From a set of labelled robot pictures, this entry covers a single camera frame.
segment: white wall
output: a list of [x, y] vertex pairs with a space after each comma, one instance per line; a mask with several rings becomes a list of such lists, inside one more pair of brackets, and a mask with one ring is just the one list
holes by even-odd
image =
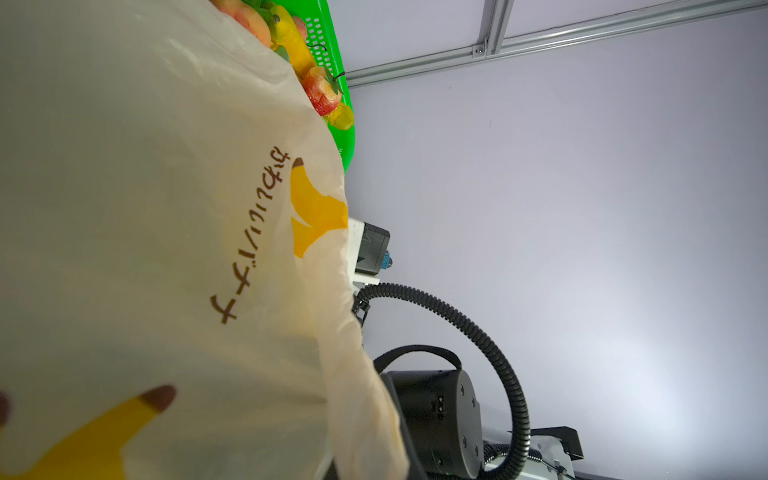
[[[579, 431], [578, 470], [765, 478], [766, 27], [762, 10], [353, 91], [347, 195], [392, 234], [382, 278], [485, 329], [533, 426]], [[365, 338], [455, 350], [508, 428], [448, 324], [380, 300]]]

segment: banana print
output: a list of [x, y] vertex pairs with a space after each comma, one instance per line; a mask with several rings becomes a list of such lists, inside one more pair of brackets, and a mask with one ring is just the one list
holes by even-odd
[[291, 218], [293, 224], [293, 254], [304, 258], [306, 249], [330, 230], [347, 228], [347, 209], [344, 202], [322, 195], [310, 182], [304, 161], [293, 162], [290, 175], [290, 199], [293, 208], [307, 225]]
[[[79, 429], [40, 459], [32, 469], [0, 480], [125, 480], [120, 450], [146, 424], [160, 415], [176, 396], [161, 386], [115, 407]], [[0, 393], [0, 434], [11, 405]]]

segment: black hose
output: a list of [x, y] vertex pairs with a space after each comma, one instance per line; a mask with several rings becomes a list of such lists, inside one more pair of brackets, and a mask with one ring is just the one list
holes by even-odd
[[[531, 444], [531, 423], [528, 419], [528, 406], [525, 403], [525, 396], [520, 387], [520, 382], [504, 353], [480, 327], [475, 325], [463, 313], [442, 300], [410, 286], [396, 285], [394, 283], [368, 285], [357, 294], [355, 300], [356, 311], [363, 303], [368, 303], [371, 299], [379, 297], [405, 300], [437, 313], [464, 333], [483, 352], [485, 358], [491, 362], [499, 379], [502, 381], [504, 390], [507, 392], [509, 407], [512, 410], [512, 443], [503, 463], [490, 472], [481, 469], [478, 478], [489, 478], [492, 480], [513, 480], [517, 478], [520, 472], [522, 472], [523, 467], [525, 467], [525, 460], [528, 458], [528, 448]], [[430, 475], [430, 477], [448, 478], [445, 475]]]
[[[488, 443], [483, 447], [482, 451], [483, 465], [485, 465], [488, 462], [493, 462], [502, 455], [507, 455], [507, 452], [509, 452], [509, 444]], [[544, 461], [544, 457], [541, 456], [541, 452], [539, 452], [537, 449], [528, 449], [528, 460], [541, 463]]]

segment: apple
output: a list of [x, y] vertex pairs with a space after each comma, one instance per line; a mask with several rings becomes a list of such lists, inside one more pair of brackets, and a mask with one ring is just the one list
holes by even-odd
[[253, 36], [259, 39], [265, 47], [270, 48], [272, 46], [272, 34], [270, 34], [270, 27], [266, 24], [261, 15], [251, 8], [250, 5], [244, 4], [241, 0], [210, 0], [211, 3], [216, 5], [219, 12], [226, 13], [230, 17], [237, 20], [237, 23], [251, 32]]
[[299, 33], [301, 34], [301, 38], [303, 38], [304, 41], [306, 41], [306, 36], [308, 35], [306, 33], [306, 23], [304, 23], [304, 20], [302, 20], [301, 18], [299, 18], [299, 17], [297, 17], [295, 15], [293, 15], [291, 18], [293, 18], [293, 23], [296, 24], [296, 28], [299, 29]]
[[328, 68], [312, 67], [301, 81], [306, 96], [321, 117], [336, 110], [341, 102], [342, 92], [339, 82], [331, 75]]

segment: aluminum rail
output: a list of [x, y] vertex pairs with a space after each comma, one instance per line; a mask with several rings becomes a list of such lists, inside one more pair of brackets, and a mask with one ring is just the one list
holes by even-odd
[[[504, 21], [503, 17], [497, 17], [496, 13], [497, 10], [501, 10], [499, 8], [500, 2], [502, 0], [498, 0], [494, 8], [494, 17], [502, 22]], [[511, 9], [511, 4], [512, 1], [508, 1], [503, 6], [505, 8], [508, 6]], [[618, 15], [504, 38], [498, 53], [493, 52], [493, 45], [471, 45], [349, 71], [346, 74], [346, 80], [350, 88], [360, 87], [445, 68], [579, 45], [588, 41], [650, 31], [764, 7], [768, 7], [768, 0], [677, 0], [676, 2], [641, 8]]]

